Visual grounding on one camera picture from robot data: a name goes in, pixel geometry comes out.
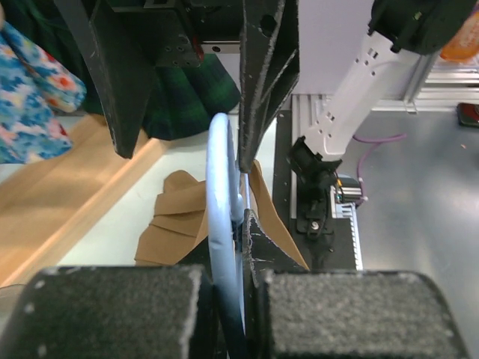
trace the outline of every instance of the black phone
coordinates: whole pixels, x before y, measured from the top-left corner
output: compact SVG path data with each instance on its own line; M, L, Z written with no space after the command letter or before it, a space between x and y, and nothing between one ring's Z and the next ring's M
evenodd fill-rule
M457 118L461 126L479 128L479 105L461 102L457 105Z

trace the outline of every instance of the green plaid skirt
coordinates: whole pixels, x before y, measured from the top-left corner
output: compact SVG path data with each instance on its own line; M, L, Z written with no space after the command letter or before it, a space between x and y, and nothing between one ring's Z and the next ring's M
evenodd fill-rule
M83 109L103 114L82 55L53 0L1 0L5 19L45 49L87 86ZM208 130L212 117L229 112L240 92L216 55L205 55L199 68L159 67L143 127L150 137L185 138Z

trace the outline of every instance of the blue floral cloth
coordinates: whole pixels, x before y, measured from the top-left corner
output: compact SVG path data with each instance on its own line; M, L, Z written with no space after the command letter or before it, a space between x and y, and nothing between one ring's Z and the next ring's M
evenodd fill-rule
M72 147L54 110L75 111L84 84L52 56L4 24L0 32L0 163L29 163Z

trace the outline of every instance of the gray table surface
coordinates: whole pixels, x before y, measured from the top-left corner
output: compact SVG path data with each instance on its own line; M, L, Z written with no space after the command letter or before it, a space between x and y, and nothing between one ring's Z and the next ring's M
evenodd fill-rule
M403 132L406 140L382 145L364 164L364 267L434 279L479 358L479 129L459 127L453 112L374 112L359 135ZM353 141L340 173L355 177L368 146Z

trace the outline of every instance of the white panel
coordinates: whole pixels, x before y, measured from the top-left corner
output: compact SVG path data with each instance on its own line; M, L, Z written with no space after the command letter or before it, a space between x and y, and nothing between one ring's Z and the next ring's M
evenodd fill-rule
M299 0L301 75L294 93L333 94L361 48L373 0ZM240 56L222 63L239 84ZM386 98L400 98L412 72L391 86Z

